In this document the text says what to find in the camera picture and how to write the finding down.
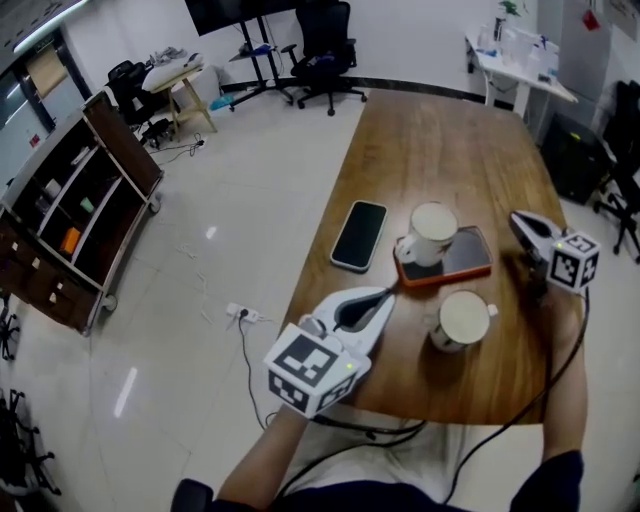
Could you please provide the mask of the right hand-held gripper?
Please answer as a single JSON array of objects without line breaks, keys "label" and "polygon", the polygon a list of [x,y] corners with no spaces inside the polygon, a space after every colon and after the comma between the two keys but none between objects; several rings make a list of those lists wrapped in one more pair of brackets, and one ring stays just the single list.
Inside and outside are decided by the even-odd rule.
[{"label": "right hand-held gripper", "polygon": [[534,276],[573,294],[581,294],[594,280],[600,243],[584,232],[562,236],[550,219],[529,211],[512,211],[510,228],[534,261]]}]

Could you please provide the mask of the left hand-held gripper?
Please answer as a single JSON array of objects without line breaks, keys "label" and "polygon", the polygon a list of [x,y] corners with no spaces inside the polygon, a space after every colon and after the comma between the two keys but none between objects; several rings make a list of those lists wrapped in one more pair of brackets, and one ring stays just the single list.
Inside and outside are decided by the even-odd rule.
[{"label": "left hand-held gripper", "polygon": [[371,369],[366,355],[395,302],[384,287],[349,288],[327,296],[314,310],[316,318],[305,315],[298,325],[288,324],[265,356],[269,391],[308,419],[345,398]]}]

